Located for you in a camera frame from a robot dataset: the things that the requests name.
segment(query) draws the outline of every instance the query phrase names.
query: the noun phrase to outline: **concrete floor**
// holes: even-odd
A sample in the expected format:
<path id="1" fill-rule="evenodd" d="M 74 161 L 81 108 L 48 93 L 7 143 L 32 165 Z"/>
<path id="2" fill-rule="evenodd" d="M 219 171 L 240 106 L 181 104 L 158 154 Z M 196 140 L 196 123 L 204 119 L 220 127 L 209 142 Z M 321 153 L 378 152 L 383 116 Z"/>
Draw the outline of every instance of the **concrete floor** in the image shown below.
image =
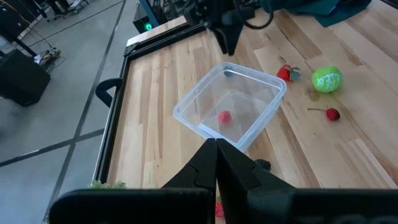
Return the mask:
<path id="1" fill-rule="evenodd" d="M 59 195 L 89 186 L 109 111 L 93 90 L 119 75 L 126 42 L 138 34 L 137 1 L 91 0 L 79 14 L 35 26 L 66 61 L 37 104 L 0 100 L 1 223 L 41 223 Z M 49 48 L 34 32 L 23 41 L 36 52 Z M 48 152 L 8 162 L 41 149 Z"/>

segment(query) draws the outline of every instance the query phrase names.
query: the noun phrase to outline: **clear plastic container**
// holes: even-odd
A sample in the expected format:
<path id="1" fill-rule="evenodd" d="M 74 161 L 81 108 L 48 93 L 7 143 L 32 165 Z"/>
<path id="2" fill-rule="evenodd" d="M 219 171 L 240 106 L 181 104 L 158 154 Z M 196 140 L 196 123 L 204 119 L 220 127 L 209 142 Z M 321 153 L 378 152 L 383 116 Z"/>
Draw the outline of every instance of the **clear plastic container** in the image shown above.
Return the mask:
<path id="1" fill-rule="evenodd" d="M 174 107 L 174 116 L 203 138 L 223 138 L 244 152 L 275 115 L 286 92 L 280 78 L 223 62 Z M 231 121 L 220 123 L 222 111 Z"/>

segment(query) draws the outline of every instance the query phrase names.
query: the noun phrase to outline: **wooden table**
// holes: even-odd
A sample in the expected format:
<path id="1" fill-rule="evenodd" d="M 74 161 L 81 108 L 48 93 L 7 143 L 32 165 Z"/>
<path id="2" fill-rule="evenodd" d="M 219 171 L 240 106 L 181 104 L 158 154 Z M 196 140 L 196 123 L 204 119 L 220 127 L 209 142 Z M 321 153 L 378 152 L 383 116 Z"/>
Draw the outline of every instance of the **wooden table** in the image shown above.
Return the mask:
<path id="1" fill-rule="evenodd" d="M 257 11 L 252 23 L 266 20 Z M 296 187 L 396 188 L 398 183 L 398 11 L 381 1 L 329 28 L 313 17 L 277 11 L 263 30 L 244 28 L 235 55 L 220 52 L 202 32 L 129 65 L 108 182 L 159 188 L 204 140 L 173 117 L 175 104 L 217 63 L 276 74 L 285 63 L 302 77 L 288 83 L 281 106 L 247 151 L 266 159 L 272 173 Z M 144 40 L 185 22 L 179 18 L 129 41 Z M 336 65 L 343 86 L 315 91 L 314 70 Z M 333 107 L 341 119 L 319 111 Z"/>

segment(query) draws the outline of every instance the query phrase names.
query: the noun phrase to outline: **green light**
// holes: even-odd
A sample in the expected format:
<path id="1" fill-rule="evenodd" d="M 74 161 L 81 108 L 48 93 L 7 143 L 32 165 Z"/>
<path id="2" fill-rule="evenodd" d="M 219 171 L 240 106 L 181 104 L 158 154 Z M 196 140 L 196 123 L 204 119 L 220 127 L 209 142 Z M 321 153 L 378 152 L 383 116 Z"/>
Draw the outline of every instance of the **green light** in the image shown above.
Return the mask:
<path id="1" fill-rule="evenodd" d="M 147 22 L 144 27 L 145 27 L 145 30 L 151 30 L 152 29 L 152 24 Z"/>

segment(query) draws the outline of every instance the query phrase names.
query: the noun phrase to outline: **teal cloth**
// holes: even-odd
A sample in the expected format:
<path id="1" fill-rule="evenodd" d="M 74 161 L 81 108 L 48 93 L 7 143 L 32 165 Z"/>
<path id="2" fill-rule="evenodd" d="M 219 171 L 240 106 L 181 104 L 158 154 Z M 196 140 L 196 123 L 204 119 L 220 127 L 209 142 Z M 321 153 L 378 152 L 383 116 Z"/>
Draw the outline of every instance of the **teal cloth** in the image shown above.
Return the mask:
<path id="1" fill-rule="evenodd" d="M 259 0 L 261 7 L 269 12 L 287 9 L 296 14 L 310 14 L 327 27 L 344 21 L 366 9 L 372 0 Z"/>

